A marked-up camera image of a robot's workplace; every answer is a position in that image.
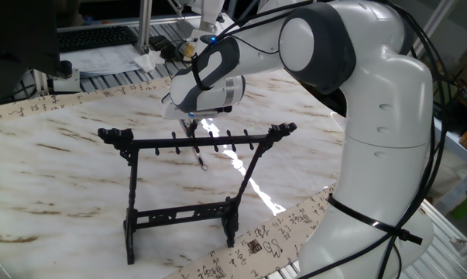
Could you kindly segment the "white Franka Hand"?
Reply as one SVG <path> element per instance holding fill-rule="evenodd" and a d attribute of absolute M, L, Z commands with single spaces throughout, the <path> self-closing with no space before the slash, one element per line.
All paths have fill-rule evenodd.
<path fill-rule="evenodd" d="M 204 112 L 183 112 L 179 110 L 173 103 L 167 103 L 163 112 L 163 118 L 168 120 L 181 119 L 180 124 L 186 134 L 192 138 L 195 137 L 195 130 L 197 129 L 197 122 L 192 120 L 190 125 L 187 125 L 185 119 L 209 119 L 219 115 L 216 111 L 204 111 Z"/>

